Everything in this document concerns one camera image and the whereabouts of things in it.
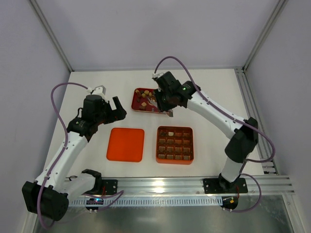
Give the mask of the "metal serving tongs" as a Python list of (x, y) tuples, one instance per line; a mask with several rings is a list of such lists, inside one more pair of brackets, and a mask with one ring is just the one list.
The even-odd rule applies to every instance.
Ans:
[[(148, 102), (149, 102), (152, 106), (154, 106), (155, 108), (157, 108), (157, 109), (159, 110), (156, 101), (153, 101), (150, 97), (148, 97), (147, 100), (148, 100)], [(173, 117), (173, 110), (163, 111), (162, 113), (165, 113), (165, 114), (168, 115), (169, 117)]]

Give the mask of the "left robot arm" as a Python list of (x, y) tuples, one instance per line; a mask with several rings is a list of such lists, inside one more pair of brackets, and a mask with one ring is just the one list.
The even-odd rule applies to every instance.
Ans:
[(123, 120), (126, 111), (119, 98), (113, 97), (115, 109), (100, 95), (87, 95), (82, 114), (66, 129), (65, 139), (48, 167), (34, 182), (26, 182), (22, 194), (29, 212), (59, 221), (69, 203), (82, 194), (99, 194), (102, 189), (100, 172), (85, 169), (71, 182), (65, 178), (80, 152), (86, 147), (101, 124)]

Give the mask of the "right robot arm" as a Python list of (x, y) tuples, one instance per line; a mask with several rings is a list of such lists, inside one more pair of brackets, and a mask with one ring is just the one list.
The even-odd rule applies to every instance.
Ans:
[(258, 122), (238, 117), (217, 105), (193, 81), (181, 84), (171, 72), (155, 73), (152, 79), (158, 88), (154, 90), (156, 106), (168, 112), (180, 106), (194, 111), (216, 126), (229, 140), (225, 147), (225, 166), (218, 177), (218, 186), (228, 192), (240, 177), (244, 163), (258, 143)]

